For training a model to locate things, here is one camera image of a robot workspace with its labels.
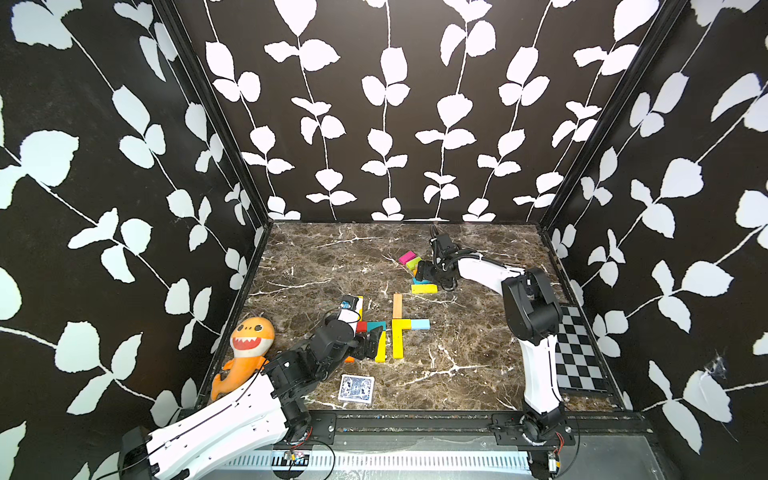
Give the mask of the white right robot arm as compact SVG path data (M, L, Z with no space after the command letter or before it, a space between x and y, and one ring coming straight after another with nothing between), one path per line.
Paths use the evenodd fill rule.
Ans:
M563 311L547 274L462 248L434 225L429 243L432 258L418 263L416 278L446 291L456 289L460 279L470 280L500 295L506 323L523 355L525 413L544 425L560 421L564 403L556 380L555 347Z

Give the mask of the yellow-green long block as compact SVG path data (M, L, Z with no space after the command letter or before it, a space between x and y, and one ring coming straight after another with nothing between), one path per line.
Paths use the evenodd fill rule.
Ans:
M411 293L417 295L436 294L438 291L438 286L435 284L414 284L411 286Z

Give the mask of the yellow plank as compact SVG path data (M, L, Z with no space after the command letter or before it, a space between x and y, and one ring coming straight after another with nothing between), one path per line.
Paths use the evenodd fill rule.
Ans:
M387 332L383 331L378 339L377 351L375 356L376 363L384 363L386 361L386 347L387 347Z
M404 358L403 331L392 328L392 356L394 359Z

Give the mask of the teal block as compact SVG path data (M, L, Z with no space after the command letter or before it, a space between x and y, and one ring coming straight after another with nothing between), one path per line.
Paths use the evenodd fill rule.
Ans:
M377 328L386 329L387 323L385 321L368 322L366 327L367 331L371 332Z

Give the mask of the natural wood short block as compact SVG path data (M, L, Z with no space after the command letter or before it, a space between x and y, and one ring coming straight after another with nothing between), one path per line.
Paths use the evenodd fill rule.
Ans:
M393 295L392 318L393 319L403 318L403 296L401 293L395 293Z

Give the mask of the light blue block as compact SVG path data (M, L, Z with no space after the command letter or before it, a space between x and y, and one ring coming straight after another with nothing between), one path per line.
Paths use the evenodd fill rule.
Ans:
M411 319L411 330L429 330L431 328L431 322L429 319Z

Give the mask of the amber yellow short block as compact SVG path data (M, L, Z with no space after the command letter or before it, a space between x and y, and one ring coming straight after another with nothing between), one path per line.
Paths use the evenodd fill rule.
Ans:
M412 322L410 319L393 319L392 329L397 331L411 330Z

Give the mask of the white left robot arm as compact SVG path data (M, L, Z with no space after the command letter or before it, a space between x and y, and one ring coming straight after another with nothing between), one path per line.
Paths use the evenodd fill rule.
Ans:
M248 450L302 442L312 427L304 397L346 358L375 358L383 332L359 334L342 320L327 321L223 399L164 428L129 431L117 476L200 479Z

